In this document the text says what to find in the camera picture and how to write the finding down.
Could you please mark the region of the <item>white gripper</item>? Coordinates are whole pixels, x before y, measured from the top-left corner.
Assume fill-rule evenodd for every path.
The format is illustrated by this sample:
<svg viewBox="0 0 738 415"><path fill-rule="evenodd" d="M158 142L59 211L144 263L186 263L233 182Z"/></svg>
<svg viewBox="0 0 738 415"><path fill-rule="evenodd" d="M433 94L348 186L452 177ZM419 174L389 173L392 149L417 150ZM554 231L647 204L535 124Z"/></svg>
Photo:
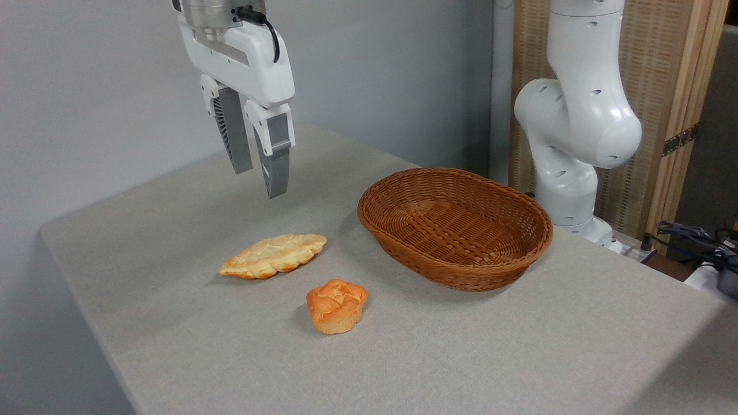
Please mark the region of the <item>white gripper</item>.
<svg viewBox="0 0 738 415"><path fill-rule="evenodd" d="M287 104L295 84L284 39L277 37L280 57L275 61L273 37L266 27L245 23L227 29L222 40L208 40L184 17L179 16L178 23L188 58L203 74L206 112L216 121L233 170L241 174L253 168L248 146L252 139L269 199L285 194L296 140ZM238 92L252 100L243 105L243 114Z"/></svg>

